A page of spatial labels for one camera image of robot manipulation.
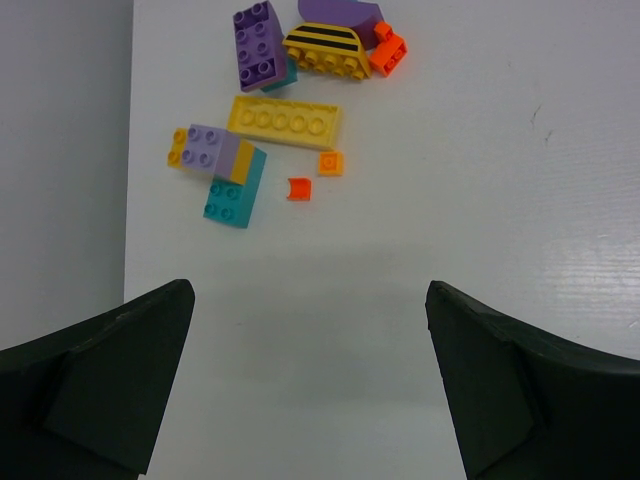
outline table surface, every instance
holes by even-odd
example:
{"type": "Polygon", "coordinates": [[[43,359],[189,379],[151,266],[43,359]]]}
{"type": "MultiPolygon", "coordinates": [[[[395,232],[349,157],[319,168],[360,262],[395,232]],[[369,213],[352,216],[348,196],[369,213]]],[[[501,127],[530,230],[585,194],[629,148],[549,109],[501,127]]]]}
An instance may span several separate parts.
{"type": "MultiPolygon", "coordinates": [[[[295,0],[274,0],[284,31],[295,0]]],[[[191,331],[150,479],[462,479],[424,298],[448,281],[570,340],[640,358],[640,2],[381,0],[409,55],[341,105],[342,178],[268,153],[251,224],[202,218],[173,130],[224,127],[231,0],[139,0],[126,296],[185,277],[191,331]],[[313,179],[310,203],[287,178],[313,179]]]]}

